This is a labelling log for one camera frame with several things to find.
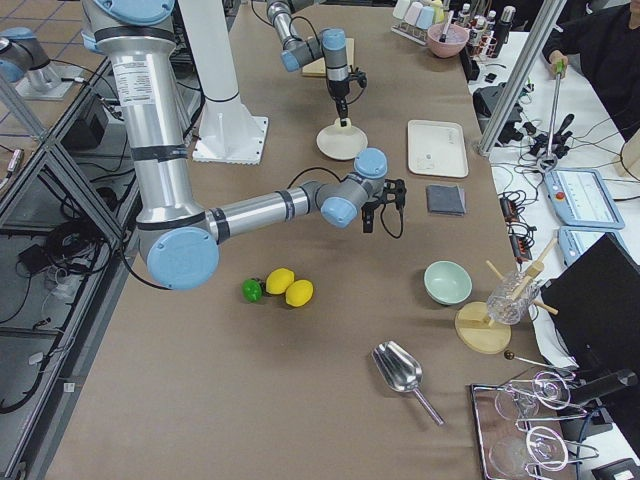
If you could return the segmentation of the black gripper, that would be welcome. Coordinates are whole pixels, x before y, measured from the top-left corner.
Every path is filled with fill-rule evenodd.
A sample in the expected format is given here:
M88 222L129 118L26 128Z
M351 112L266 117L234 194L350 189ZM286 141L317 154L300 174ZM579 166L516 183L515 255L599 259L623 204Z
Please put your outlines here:
M386 179L382 191L375 194L371 200L367 201L361 208L362 231L365 234L373 232L374 212L379 206L386 206L393 203L400 217L404 216L406 186L402 179Z
M360 87L360 92L358 95L352 100L348 100L347 96L350 93L350 83L352 81L356 81L358 86ZM338 113L338 118L345 119L348 118L348 105L356 102L364 93L367 87L367 76L364 71L360 69L356 69L353 72L349 73L347 78L344 80L327 80L327 89L329 96L336 104L336 110Z

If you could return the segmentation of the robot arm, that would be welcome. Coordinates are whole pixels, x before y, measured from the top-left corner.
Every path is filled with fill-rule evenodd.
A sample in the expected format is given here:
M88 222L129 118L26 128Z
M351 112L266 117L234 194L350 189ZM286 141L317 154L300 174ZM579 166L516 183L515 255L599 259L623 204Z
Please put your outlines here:
M267 1L268 23L275 29L282 44L281 60L288 72L301 70L313 61L325 62L326 84L330 97L336 105L339 126L346 127L349 118L347 96L350 83L356 81L364 90L366 73L353 68L348 61L346 36L340 28L326 28L320 32L312 29L313 36L303 39L295 30L295 13L319 1Z
M160 287L187 290L207 282L218 266L220 244L242 233L314 211L339 228L361 219L370 231L380 206L404 206L404 183L388 177L385 154L368 147L363 132L349 123L348 86L363 75L348 64L343 31L325 29L309 40L297 37L292 16L302 8L300 1L272 1L269 22L279 36L286 69L324 60L328 90L339 112L337 126L355 141L353 170L334 184L309 181L208 210L193 197L188 160L256 164L268 127L266 118L253 116L241 101L222 4L83 3L86 46L106 55L113 67L142 198L140 253ZM194 151L185 142L187 117L170 63L176 46L174 11L184 22L202 89Z

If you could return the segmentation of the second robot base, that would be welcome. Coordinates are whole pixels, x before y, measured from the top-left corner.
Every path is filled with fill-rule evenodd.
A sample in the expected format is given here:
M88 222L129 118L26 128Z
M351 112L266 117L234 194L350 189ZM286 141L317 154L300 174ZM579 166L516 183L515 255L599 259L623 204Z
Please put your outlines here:
M1 76L26 100L61 101L71 88L26 27L1 31Z

